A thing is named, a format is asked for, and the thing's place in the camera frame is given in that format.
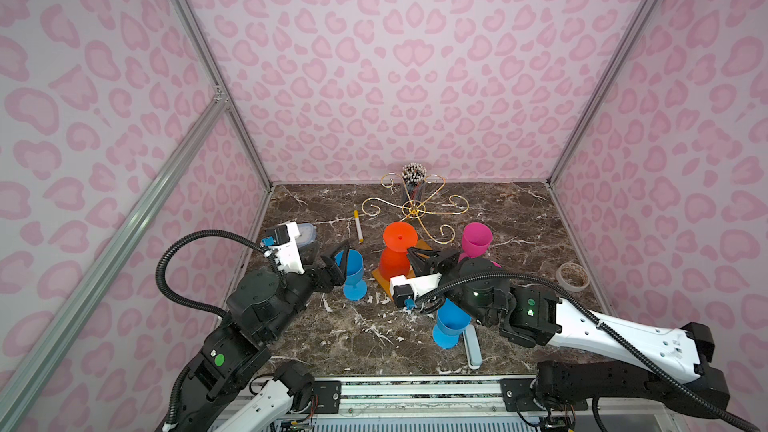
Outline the blue wine glass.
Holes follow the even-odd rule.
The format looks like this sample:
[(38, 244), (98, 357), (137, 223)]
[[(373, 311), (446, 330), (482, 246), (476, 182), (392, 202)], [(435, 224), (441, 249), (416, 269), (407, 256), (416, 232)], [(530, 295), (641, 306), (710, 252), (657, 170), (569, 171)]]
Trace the blue wine glass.
[(432, 329), (434, 342), (442, 349), (455, 347), (472, 317), (459, 306), (446, 300), (436, 312), (436, 324)]
[(348, 251), (346, 281), (343, 285), (344, 296), (350, 301), (359, 301), (367, 293), (368, 286), (364, 280), (364, 262), (362, 255), (354, 250)]

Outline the blue wine glass front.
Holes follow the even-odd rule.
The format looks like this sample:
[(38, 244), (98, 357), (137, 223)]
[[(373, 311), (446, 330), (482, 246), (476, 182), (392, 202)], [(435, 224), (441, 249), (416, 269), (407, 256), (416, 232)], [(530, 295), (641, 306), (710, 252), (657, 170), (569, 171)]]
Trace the blue wine glass front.
[(472, 317), (459, 306), (446, 300), (436, 312), (436, 324), (432, 329), (434, 342), (442, 349), (455, 347)]

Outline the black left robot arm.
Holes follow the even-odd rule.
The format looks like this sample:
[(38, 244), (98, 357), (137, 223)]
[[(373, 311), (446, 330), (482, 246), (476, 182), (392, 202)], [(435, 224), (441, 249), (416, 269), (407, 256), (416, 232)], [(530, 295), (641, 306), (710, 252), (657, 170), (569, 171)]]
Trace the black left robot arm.
[[(236, 242), (268, 261), (265, 269), (243, 276), (227, 297), (225, 309), (180, 295), (166, 279), (167, 268), (176, 253), (209, 237)], [(348, 264), (349, 253), (349, 243), (344, 241), (321, 257), (322, 265), (299, 273), (280, 270), (275, 250), (224, 230), (202, 230), (174, 242), (156, 266), (158, 290), (178, 305), (217, 315), (221, 322), (175, 379), (166, 415), (157, 429), (208, 430), (268, 362), (269, 346), (306, 309), (312, 294), (328, 293), (345, 283), (343, 266)]]

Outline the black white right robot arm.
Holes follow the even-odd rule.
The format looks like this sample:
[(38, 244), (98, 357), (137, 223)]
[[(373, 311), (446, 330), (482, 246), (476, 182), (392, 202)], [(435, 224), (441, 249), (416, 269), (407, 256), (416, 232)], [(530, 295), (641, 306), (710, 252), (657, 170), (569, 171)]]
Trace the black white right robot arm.
[(401, 308), (427, 312), (455, 305), (480, 325), (525, 348), (557, 347), (589, 352), (602, 362), (541, 362), (531, 386), (540, 406), (593, 397), (641, 398), (679, 414), (721, 420), (730, 392), (712, 367), (715, 343), (709, 327), (648, 326), (592, 311), (563, 286), (504, 270), (454, 249), (412, 247), (412, 278), (396, 277), (390, 291)]

